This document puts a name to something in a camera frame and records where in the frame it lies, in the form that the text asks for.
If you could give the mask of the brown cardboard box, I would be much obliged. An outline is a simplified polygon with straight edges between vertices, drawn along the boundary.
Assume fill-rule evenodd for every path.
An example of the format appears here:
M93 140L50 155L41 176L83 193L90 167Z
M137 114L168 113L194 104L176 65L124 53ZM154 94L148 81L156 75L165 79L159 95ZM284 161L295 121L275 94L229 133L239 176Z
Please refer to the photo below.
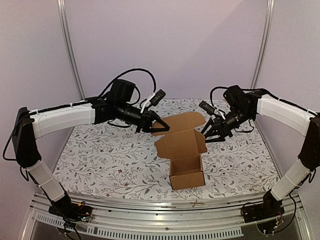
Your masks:
M157 156L170 160L169 179L176 190L205 186L202 154L207 152L205 137L196 127L206 121L196 111L161 118L169 126L168 131L153 132L161 136L154 146Z

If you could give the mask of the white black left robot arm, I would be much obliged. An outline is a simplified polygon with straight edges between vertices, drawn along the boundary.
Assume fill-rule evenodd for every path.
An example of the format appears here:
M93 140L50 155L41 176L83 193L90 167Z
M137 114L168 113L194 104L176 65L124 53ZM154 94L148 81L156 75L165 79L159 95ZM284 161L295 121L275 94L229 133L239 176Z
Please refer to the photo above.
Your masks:
M136 85L115 79L105 95L43 110L19 109L12 131L15 161L45 193L52 206L63 216L74 213L74 205L49 168L42 162L36 140L60 130L81 125L120 120L136 126L136 132L158 133L170 129L167 123L146 106L130 104Z

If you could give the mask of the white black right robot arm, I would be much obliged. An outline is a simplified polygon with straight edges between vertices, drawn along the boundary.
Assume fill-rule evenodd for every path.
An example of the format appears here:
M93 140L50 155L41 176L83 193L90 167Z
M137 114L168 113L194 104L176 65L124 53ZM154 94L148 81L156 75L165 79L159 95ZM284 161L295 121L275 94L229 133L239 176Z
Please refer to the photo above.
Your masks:
M231 138L243 123L257 117L273 120L295 132L302 139L302 146L296 160L279 181L265 195L258 213L269 218L278 210L278 204L306 180L312 180L320 167L320 114L272 94L265 88L242 88L239 85L216 86L210 95L223 90L223 98L228 111L214 106L213 99L203 101L200 107L211 118L201 133L206 143L223 142Z

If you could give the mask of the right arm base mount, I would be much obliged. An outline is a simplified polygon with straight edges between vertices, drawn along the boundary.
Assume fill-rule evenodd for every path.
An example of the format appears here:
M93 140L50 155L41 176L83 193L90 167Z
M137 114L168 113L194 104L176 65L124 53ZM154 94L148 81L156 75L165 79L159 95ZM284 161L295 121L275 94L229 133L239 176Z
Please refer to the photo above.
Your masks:
M245 203L240 214L245 223L255 222L256 227L263 235L274 234L280 223L283 223L285 209L282 201L263 200L263 203Z

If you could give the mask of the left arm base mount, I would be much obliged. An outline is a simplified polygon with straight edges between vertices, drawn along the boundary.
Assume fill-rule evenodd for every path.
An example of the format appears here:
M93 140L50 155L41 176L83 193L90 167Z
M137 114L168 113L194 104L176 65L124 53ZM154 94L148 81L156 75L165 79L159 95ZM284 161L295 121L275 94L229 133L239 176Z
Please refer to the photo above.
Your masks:
M49 213L63 217L73 222L87 222L93 212L91 206L86 203L73 203L69 196L64 196L57 201L50 201L51 206L49 207Z

